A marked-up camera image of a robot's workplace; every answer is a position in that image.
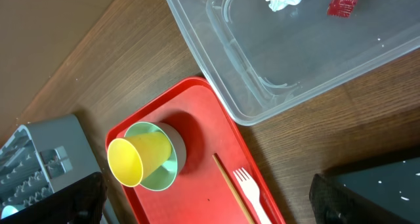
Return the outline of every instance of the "wooden chopstick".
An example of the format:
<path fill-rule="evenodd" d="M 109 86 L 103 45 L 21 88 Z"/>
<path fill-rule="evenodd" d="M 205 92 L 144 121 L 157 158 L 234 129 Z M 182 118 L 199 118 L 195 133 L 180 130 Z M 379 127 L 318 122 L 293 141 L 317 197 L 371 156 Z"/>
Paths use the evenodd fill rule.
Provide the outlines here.
<path fill-rule="evenodd" d="M 251 214 L 249 213 L 247 209 L 247 206 L 245 206 L 245 204 L 243 203 L 241 196 L 239 196 L 238 191 L 235 189 L 235 186 L 232 184 L 231 180 L 229 179 L 229 176 L 226 174 L 226 171 L 222 167 L 218 156 L 216 154 L 213 154 L 213 158 L 215 159 L 216 165 L 219 168 L 220 172 L 222 173 L 224 180 L 228 184 L 230 191 L 232 192 L 236 201 L 238 202 L 239 207 L 242 209 L 243 214 L 245 214 L 245 217 L 247 218 L 248 223 L 255 224 L 254 219 L 252 218 Z"/>

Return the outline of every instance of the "tray rim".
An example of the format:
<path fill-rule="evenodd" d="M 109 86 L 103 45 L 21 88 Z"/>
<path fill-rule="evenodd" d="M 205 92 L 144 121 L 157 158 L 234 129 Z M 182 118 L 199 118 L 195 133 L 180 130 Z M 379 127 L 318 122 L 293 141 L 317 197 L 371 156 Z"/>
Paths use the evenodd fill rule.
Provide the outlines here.
<path fill-rule="evenodd" d="M 111 128 L 108 133 L 106 134 L 106 141 L 105 141 L 105 150 L 108 151 L 108 146 L 111 143 L 112 139 L 115 139 L 117 134 L 120 133 L 121 131 L 118 131 L 118 129 L 123 126 L 124 123 L 126 123 L 127 121 L 131 120 L 131 118 L 133 118 L 134 116 L 136 116 L 138 113 L 142 112 L 143 110 L 145 110 L 148 107 L 153 106 L 162 96 L 164 96 L 167 93 L 172 93 L 172 91 L 176 91 L 179 87 L 183 86 L 186 83 L 190 83 L 190 82 L 194 82 L 195 83 L 191 86 L 203 86 L 206 87 L 207 89 L 209 89 L 215 96 L 215 98 L 217 99 L 217 102 L 219 104 L 219 106 L 222 108 L 223 114 L 226 118 L 226 120 L 229 123 L 229 126 L 231 127 L 232 131 L 235 134 L 236 139 L 238 140 L 241 149 L 247 159 L 247 161 L 249 162 L 249 165 L 252 167 L 252 169 L 254 170 L 254 174 L 257 176 L 257 180 L 260 183 L 260 190 L 263 190 L 264 193 L 266 194 L 267 197 L 267 201 L 269 203 L 270 209 L 272 211 L 272 213 L 276 216 L 276 219 L 280 220 L 281 224 L 285 224 L 283 215 L 280 213 L 280 210 L 276 204 L 276 202 L 274 201 L 274 198 L 270 192 L 270 189 L 267 187 L 267 184 L 265 183 L 265 180 L 263 178 L 263 176 L 261 175 L 261 172 L 257 166 L 257 164 L 255 163 L 251 152 L 248 149 L 248 146 L 246 145 L 238 127 L 236 126 L 236 123 L 234 122 L 234 120 L 229 116 L 229 113 L 226 111 L 225 107 L 223 106 L 223 103 L 219 100 L 218 96 L 216 95 L 216 93 L 214 92 L 212 86 L 210 85 L 210 83 L 201 77 L 197 77 L 197 76 L 190 76 L 187 78 L 182 79 L 181 81 L 179 81 L 178 83 L 174 84 L 174 86 L 168 88 L 167 90 L 165 90 L 163 93 L 161 93 L 159 96 L 157 96 L 156 98 L 152 99 L 150 102 L 146 103 L 144 106 L 140 107 L 137 111 L 133 112 L 132 114 L 130 114 L 129 116 L 127 116 L 125 119 L 123 119 L 122 121 L 120 121 L 117 125 L 113 126 L 113 128 Z M 129 201 L 129 205 L 134 213 L 134 216 L 137 220 L 137 223 L 149 223 L 147 215 L 145 213 L 145 211 L 142 208 L 142 205 L 140 203 L 140 201 L 137 198 L 136 192 L 134 190 L 134 188 L 131 187 L 125 187 L 124 185 L 121 185 L 121 188 L 124 192 L 125 197 L 128 199 Z"/>

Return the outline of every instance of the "yellow cup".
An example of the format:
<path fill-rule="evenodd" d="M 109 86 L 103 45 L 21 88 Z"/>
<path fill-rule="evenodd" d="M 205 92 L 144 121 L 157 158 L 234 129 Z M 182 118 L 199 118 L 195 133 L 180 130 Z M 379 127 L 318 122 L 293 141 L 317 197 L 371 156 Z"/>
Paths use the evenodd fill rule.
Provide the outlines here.
<path fill-rule="evenodd" d="M 172 153 L 169 139 L 161 132 L 114 139 L 108 147 L 108 164 L 123 185 L 135 187 L 162 165 Z"/>

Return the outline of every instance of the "red packet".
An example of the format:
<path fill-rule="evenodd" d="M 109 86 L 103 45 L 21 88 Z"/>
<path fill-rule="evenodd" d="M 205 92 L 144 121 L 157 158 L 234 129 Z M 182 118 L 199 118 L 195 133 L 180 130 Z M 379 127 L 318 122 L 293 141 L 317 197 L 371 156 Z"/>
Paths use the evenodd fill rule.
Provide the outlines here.
<path fill-rule="evenodd" d="M 327 14 L 348 18 L 356 3 L 357 0 L 332 0 L 329 4 Z"/>

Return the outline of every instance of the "fork handle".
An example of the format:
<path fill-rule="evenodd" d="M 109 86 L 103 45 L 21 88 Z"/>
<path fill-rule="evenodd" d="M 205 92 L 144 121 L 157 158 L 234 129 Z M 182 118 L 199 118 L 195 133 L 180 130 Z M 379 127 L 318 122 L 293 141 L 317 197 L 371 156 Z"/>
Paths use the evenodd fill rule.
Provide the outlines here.
<path fill-rule="evenodd" d="M 265 213 L 264 208 L 261 206 L 261 203 L 258 201 L 254 202 L 252 205 L 254 206 L 255 212 L 257 213 L 261 224 L 271 224 L 271 221 Z"/>

